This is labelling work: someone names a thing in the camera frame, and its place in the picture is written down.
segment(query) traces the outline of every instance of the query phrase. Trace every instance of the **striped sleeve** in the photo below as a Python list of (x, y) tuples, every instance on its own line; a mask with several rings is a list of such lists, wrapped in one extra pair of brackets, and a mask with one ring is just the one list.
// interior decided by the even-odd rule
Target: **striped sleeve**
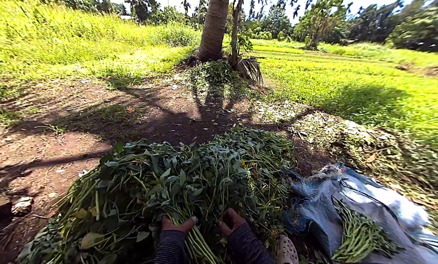
[(178, 230), (165, 230), (160, 233), (154, 264), (185, 263), (185, 234)]
[(227, 238), (232, 258), (237, 263), (244, 264), (276, 264), (263, 243), (251, 232), (248, 224), (243, 224), (234, 230)]

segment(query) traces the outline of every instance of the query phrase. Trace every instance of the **small tree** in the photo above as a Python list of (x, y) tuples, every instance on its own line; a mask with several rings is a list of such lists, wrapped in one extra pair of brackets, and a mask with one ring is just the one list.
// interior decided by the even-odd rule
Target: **small tree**
[(306, 48), (316, 50), (322, 36), (344, 23), (346, 13), (349, 11), (343, 0), (317, 0), (306, 5), (305, 15), (300, 18), (294, 29), (294, 34), (305, 38)]

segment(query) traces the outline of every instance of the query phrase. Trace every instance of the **human hand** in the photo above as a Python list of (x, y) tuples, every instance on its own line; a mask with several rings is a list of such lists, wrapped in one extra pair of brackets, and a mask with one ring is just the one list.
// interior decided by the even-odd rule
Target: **human hand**
[(188, 235), (190, 229), (198, 223), (197, 217), (192, 217), (186, 220), (182, 225), (176, 226), (171, 223), (168, 216), (163, 215), (162, 217), (162, 232), (167, 230), (178, 230), (183, 232), (183, 234)]
[(229, 224), (232, 225), (232, 228), (230, 228), (226, 223), (222, 221), (217, 222), (217, 224), (219, 225), (219, 230), (225, 236), (229, 236), (233, 231), (239, 228), (239, 226), (247, 223), (247, 221), (243, 217), (239, 216), (237, 212), (232, 208), (228, 208), (227, 210), (225, 210), (223, 219), (228, 221)]

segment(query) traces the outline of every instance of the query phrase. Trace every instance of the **soil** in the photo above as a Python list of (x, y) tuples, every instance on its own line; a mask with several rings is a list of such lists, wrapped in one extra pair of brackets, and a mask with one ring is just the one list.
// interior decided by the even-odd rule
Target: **soil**
[[(22, 246), (55, 213), (53, 206), (83, 170), (116, 141), (210, 141), (234, 125), (282, 131), (279, 123), (257, 123), (246, 98), (201, 103), (174, 78), (151, 78), (129, 89), (109, 90), (113, 80), (55, 79), (28, 83), (25, 93), (0, 101), (18, 114), (0, 125), (0, 196), (34, 198), (22, 217), (0, 219), (0, 263), (12, 263)], [(331, 159), (295, 139), (300, 173)]]

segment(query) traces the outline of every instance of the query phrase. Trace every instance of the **stone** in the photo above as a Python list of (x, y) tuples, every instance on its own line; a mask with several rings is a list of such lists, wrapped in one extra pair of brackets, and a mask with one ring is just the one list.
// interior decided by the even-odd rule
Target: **stone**
[(33, 197), (23, 196), (18, 199), (12, 206), (12, 214), (15, 216), (24, 216), (32, 210)]

